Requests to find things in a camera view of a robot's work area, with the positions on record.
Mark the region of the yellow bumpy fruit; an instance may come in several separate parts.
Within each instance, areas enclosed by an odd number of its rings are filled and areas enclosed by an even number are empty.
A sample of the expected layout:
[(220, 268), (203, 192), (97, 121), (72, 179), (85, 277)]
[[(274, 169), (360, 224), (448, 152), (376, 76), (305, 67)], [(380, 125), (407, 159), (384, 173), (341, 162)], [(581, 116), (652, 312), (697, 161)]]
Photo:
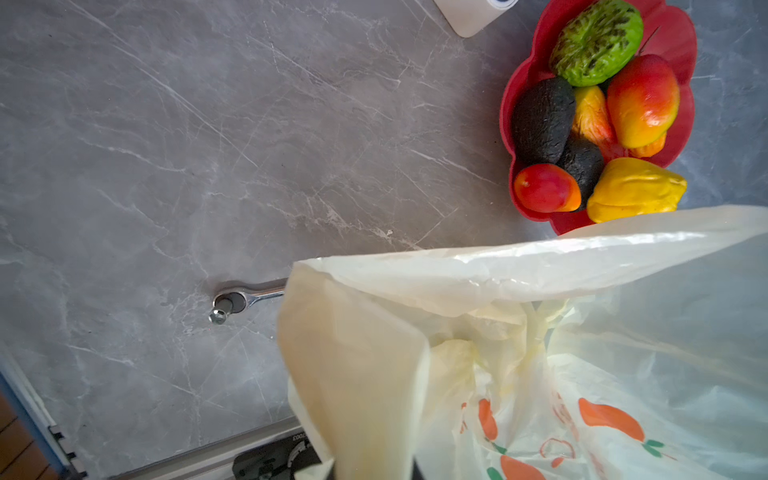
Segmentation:
[(603, 169), (587, 201), (594, 223), (674, 212), (687, 191), (687, 180), (645, 160), (622, 157)]

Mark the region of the cream plastic bag orange print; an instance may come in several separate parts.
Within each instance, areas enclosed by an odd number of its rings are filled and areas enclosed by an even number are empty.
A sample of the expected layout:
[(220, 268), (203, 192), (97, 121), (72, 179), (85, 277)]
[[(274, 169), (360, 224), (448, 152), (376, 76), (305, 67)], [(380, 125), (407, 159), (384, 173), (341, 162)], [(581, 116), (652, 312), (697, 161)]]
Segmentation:
[(303, 479), (763, 479), (767, 211), (297, 262)]

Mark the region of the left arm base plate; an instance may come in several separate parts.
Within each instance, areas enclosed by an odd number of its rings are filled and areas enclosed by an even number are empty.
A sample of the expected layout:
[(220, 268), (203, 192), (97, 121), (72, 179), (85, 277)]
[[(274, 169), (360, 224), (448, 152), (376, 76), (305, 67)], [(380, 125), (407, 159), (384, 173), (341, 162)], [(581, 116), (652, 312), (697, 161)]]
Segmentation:
[(232, 473), (237, 480), (294, 480), (297, 472), (320, 463), (306, 434), (298, 433), (241, 453)]

